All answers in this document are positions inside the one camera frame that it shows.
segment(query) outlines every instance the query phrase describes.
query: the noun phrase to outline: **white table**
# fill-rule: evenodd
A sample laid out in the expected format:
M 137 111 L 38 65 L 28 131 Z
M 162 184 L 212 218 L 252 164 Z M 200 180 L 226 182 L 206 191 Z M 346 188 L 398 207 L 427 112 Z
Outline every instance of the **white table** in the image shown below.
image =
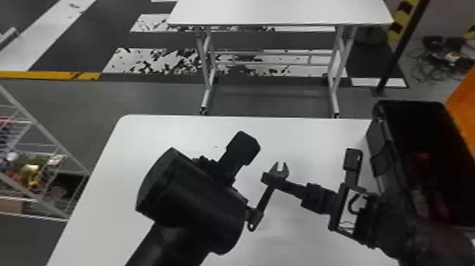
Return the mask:
M 167 22 L 171 26 L 192 26 L 197 34 L 197 49 L 202 63 L 205 92 L 200 113 L 208 112 L 213 92 L 213 83 L 218 64 L 278 64 L 259 62 L 216 62 L 216 54 L 228 55 L 281 55 L 308 56 L 307 66 L 328 66 L 329 97 L 332 103 L 332 117 L 339 116 L 336 96 L 341 75 L 353 46 L 358 25 L 388 25 L 392 17 L 382 0 L 179 0 Z M 281 52 L 224 51 L 215 52 L 211 37 L 211 26 L 318 26 L 336 27 L 336 37 L 331 52 Z M 343 32 L 349 29 L 344 43 Z M 341 60 L 334 75 L 332 69 L 337 52 Z M 209 53 L 211 68 L 206 61 Z M 328 64 L 312 64 L 311 57 L 330 57 Z
M 180 117 L 132 115 L 114 129 L 59 242 L 49 266 L 124 265 L 148 233 L 152 221 L 135 212 L 138 188 L 158 157 L 170 146 L 184 154 L 219 158 L 242 130 L 262 150 L 236 177 L 235 187 L 255 206 L 265 185 L 263 171 L 285 161 L 289 180 L 319 183 L 337 190 L 344 179 L 347 147 L 365 152 L 361 181 L 370 190 L 369 120 L 294 118 Z M 397 265 L 380 250 L 371 250 L 327 230 L 329 217 L 300 207 L 296 198 L 276 191 L 254 233 L 245 229 L 234 249 L 210 254 L 203 266 L 385 266 Z

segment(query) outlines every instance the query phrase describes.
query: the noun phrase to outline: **metal table frame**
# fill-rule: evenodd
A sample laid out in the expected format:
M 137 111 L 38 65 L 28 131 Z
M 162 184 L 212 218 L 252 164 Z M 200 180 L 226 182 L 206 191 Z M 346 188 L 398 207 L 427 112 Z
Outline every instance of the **metal table frame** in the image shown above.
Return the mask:
M 345 28 L 349 28 L 349 37 L 346 41 L 343 40 L 343 32 Z M 351 48 L 353 46 L 354 37 L 356 34 L 356 25 L 338 25 L 336 26 L 336 37 L 331 52 L 265 52 L 265 51 L 222 51 L 217 52 L 213 46 L 213 38 L 211 34 L 211 26 L 196 26 L 194 31 L 197 37 L 197 49 L 199 58 L 201 60 L 203 79 L 205 85 L 205 91 L 203 100 L 201 101 L 200 115 L 208 114 L 209 102 L 213 93 L 213 85 L 215 84 L 215 78 L 218 75 L 218 65 L 241 65 L 241 64 L 266 64 L 266 65 L 299 65 L 299 66 L 328 66 L 327 78 L 329 87 L 329 99 L 332 106 L 332 117 L 338 118 L 340 114 L 340 108 L 338 104 L 338 97 L 336 92 L 340 85 L 341 76 L 346 66 L 346 61 L 350 55 Z M 340 52 L 340 62 L 336 74 L 333 76 L 333 65 L 335 64 L 336 53 Z M 232 60 L 230 62 L 217 62 L 217 54 L 231 55 Z M 270 63 L 270 62 L 236 62 L 234 56 L 236 55 L 281 55 L 281 56 L 308 56 L 306 63 Z M 328 64 L 311 64 L 312 57 L 330 57 Z

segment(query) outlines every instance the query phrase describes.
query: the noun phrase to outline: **table leg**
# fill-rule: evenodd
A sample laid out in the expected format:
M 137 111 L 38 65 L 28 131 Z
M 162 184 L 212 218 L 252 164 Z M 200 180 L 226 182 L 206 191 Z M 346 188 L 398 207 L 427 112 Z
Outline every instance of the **table leg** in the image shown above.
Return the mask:
M 209 83 L 213 85 L 215 76 L 218 75 L 218 67 L 216 64 L 216 54 L 214 53 L 213 38 L 211 37 L 211 27 L 206 27 L 206 38 L 208 39 L 209 61 L 211 61 L 211 73 L 209 75 Z
M 201 70 L 203 72 L 203 80 L 204 80 L 204 94 L 203 94 L 203 100 L 201 100 L 201 107 L 199 109 L 199 114 L 207 115 L 209 99 L 211 97 L 211 93 L 213 90 L 213 84 L 212 84 L 212 80 L 210 82 L 208 62 L 206 60 L 206 55 L 207 55 L 205 51 L 206 33 L 204 34 L 201 27 L 195 27 L 194 31 L 197 35 L 197 49 L 198 49 L 199 58 L 201 60 Z
M 335 45 L 334 45 L 334 53 L 335 51 L 335 46 L 339 48 L 340 50 L 340 64 L 338 65 L 338 69 L 336 70 L 336 75 L 335 75 L 335 80 L 333 81 L 331 78 L 331 72 L 332 72 L 332 67 L 334 63 L 334 59 L 330 59 L 330 65 L 329 65 L 329 96 L 330 96 L 330 101 L 332 104 L 332 117 L 333 118 L 338 118 L 340 116 L 340 107 L 338 104 L 338 97 L 336 96 L 336 91 L 338 90 L 338 87 L 340 85 L 341 81 L 341 75 L 343 74 L 343 70 L 345 69 L 346 66 L 346 61 L 348 60 L 348 57 L 350 56 L 351 48 L 353 46 L 353 42 L 355 40 L 355 34 L 356 34 L 356 26 L 352 26 L 350 30 L 350 36 L 346 41 L 346 44 L 342 44 L 341 36 L 343 33 L 343 27 L 341 28 L 341 33 L 340 36 L 337 33 L 336 39 L 335 39 Z
M 330 63 L 328 63 L 327 69 L 327 77 L 328 77 L 328 85 L 331 88 L 333 86 L 333 64 L 335 63 L 336 53 L 338 52 L 339 40 L 343 37 L 343 29 L 342 26 L 336 27 L 336 36 L 335 41 L 332 48 L 332 57 L 330 57 Z

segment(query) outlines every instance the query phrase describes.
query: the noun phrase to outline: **black cylindrical object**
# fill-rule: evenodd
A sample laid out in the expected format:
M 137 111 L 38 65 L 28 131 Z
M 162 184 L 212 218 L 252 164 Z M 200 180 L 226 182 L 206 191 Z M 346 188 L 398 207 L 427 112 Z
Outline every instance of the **black cylindrical object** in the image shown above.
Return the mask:
M 163 226 L 207 232 L 213 243 L 210 251 L 224 254 L 240 237 L 246 206 L 238 191 L 223 186 L 170 148 L 145 177 L 136 210 Z
M 143 179 L 136 211 L 155 221 L 127 266 L 197 266 L 210 253 L 231 250 L 247 218 L 247 199 L 232 184 L 259 153 L 256 139 L 238 132 L 219 162 L 191 160 L 168 149 Z
M 126 266 L 200 265 L 208 253 L 206 236 L 191 228 L 167 228 L 155 223 Z

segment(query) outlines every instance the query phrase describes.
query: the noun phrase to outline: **yellow floor stripe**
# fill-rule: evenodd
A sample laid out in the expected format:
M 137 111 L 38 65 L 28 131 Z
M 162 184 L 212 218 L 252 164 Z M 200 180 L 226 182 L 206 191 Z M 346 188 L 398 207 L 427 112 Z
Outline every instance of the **yellow floor stripe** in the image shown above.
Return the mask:
M 51 79 L 90 81 L 99 79 L 100 72 L 67 71 L 0 71 L 0 79 Z

